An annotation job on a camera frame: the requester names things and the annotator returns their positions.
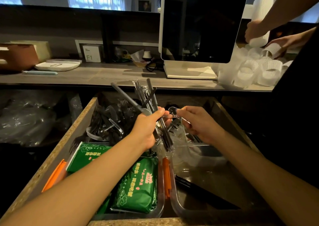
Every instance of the picture frame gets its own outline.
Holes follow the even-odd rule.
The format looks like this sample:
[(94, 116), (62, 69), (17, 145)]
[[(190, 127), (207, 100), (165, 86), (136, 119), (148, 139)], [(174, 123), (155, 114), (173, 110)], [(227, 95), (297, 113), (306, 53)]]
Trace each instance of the picture frame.
[(149, 0), (139, 0), (138, 1), (138, 11), (151, 12), (152, 11), (151, 2)]

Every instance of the wooden drawer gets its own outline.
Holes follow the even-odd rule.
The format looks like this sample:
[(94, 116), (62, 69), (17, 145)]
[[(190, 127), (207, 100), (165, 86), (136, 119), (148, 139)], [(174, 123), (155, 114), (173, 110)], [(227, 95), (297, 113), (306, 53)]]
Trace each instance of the wooden drawer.
[[(135, 97), (134, 93), (128, 94), (132, 98)], [(102, 94), (100, 94), (98, 96), (99, 99), (107, 99), (109, 102), (117, 102), (119, 99), (122, 99), (117, 92), (104, 92), (104, 95), (105, 96), (102, 96)], [(186, 105), (204, 107), (207, 111), (210, 111), (211, 116), (225, 130), (244, 142), (246, 145), (250, 146), (255, 151), (258, 151), (256, 146), (252, 143), (248, 136), (246, 136), (244, 131), (240, 129), (236, 122), (230, 117), (230, 115), (215, 98), (167, 94), (157, 94), (156, 98), (159, 106), (162, 107), (165, 107), (167, 104), (177, 104), (179, 107)], [(41, 193), (50, 175), (61, 162), (61, 160), (67, 160), (69, 158), (70, 148), (72, 147), (74, 139), (78, 136), (81, 136), (85, 132), (86, 128), (90, 125), (91, 117), (97, 104), (98, 98), (92, 98), (82, 111), (81, 115), (66, 132), (64, 137), (60, 140), (35, 175), (31, 178), (26, 187), (21, 191), (19, 196), (2, 217), (2, 220), (9, 216), (14, 210), (24, 205), (27, 201), (32, 200)]]

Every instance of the white stand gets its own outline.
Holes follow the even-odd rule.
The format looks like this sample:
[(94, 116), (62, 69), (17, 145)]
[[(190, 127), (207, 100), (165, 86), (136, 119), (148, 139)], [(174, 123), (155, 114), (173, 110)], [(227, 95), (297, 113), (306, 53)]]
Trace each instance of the white stand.
[(212, 70), (217, 63), (200, 63), (185, 61), (164, 61), (164, 70), (168, 78), (182, 79), (217, 79)]

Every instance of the hand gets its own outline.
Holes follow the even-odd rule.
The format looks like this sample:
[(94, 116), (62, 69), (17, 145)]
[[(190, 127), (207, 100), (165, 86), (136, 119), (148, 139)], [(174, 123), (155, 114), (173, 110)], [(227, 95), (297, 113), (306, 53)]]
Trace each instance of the hand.
[[(130, 133), (131, 140), (141, 145), (143, 151), (148, 150), (155, 144), (155, 138), (153, 131), (157, 120), (163, 115), (169, 115), (168, 111), (164, 108), (159, 107), (159, 110), (150, 116), (140, 114), (134, 124), (134, 127)], [(172, 119), (165, 118), (165, 125), (168, 126)]]
[(223, 132), (223, 128), (202, 107), (185, 106), (177, 110), (177, 115), (187, 119), (191, 125), (182, 120), (183, 125), (205, 143), (214, 144), (216, 137)]
[(271, 42), (269, 42), (266, 47), (268, 47), (271, 43), (277, 43), (282, 47), (280, 51), (280, 53), (282, 53), (286, 51), (288, 48), (296, 48), (296, 47), (302, 46), (307, 41), (308, 39), (305, 39), (305, 37), (303, 36), (303, 33), (299, 33), (295, 35), (284, 36), (278, 39), (274, 39)]
[(247, 30), (245, 32), (247, 43), (249, 43), (251, 39), (261, 37), (268, 32), (265, 31), (261, 22), (262, 20), (253, 20), (247, 24)]

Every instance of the monitor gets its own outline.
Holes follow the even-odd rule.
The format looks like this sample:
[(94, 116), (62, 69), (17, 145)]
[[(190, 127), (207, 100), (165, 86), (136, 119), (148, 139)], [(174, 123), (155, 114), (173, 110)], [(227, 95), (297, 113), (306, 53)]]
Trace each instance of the monitor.
[(164, 0), (163, 60), (228, 63), (246, 0)]

